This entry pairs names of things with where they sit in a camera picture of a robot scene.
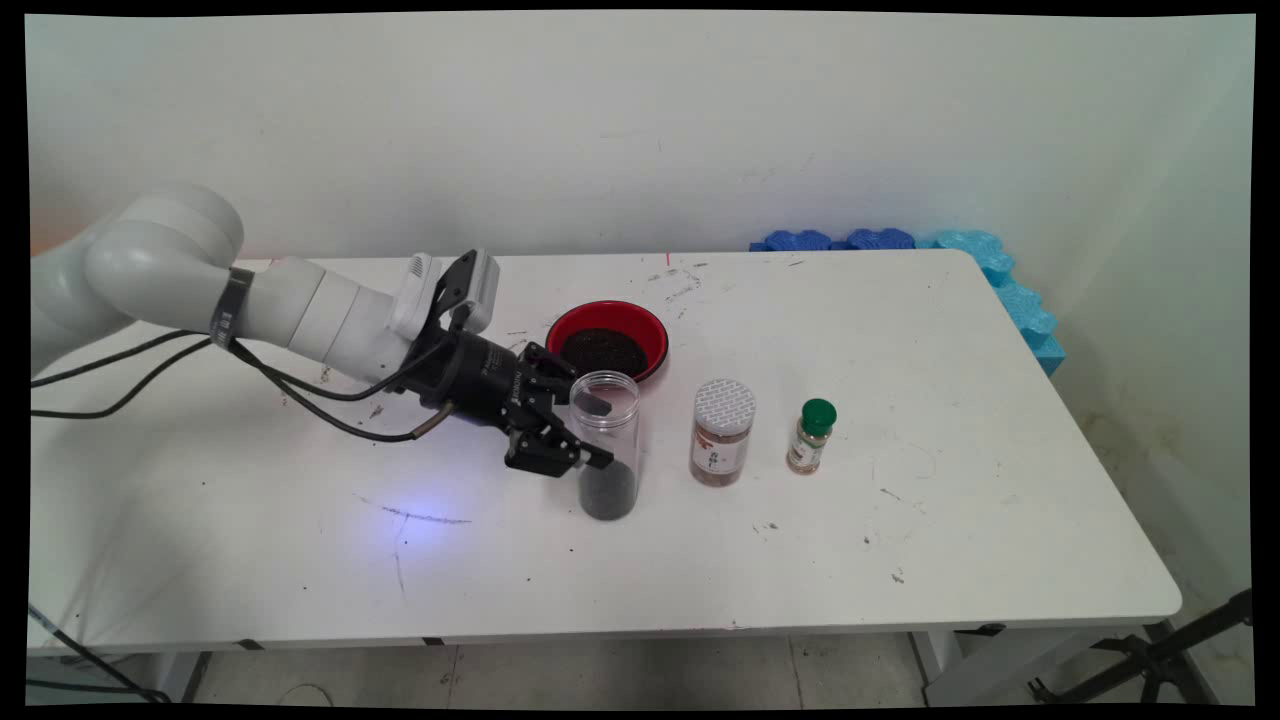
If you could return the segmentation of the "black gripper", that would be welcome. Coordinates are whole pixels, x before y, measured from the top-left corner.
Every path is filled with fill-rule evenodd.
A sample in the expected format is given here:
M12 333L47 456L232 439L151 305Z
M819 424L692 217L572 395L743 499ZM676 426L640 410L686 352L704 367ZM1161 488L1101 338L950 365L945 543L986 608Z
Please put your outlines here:
M419 396L422 406L452 406L452 418L507 433L504 465L559 478L586 464L605 469L614 455L580 439L554 411L572 406L589 416L608 418L613 406L590 391L572 389L577 370L536 342L518 354L467 331L426 328L411 343L399 389ZM530 400L529 391L552 400Z

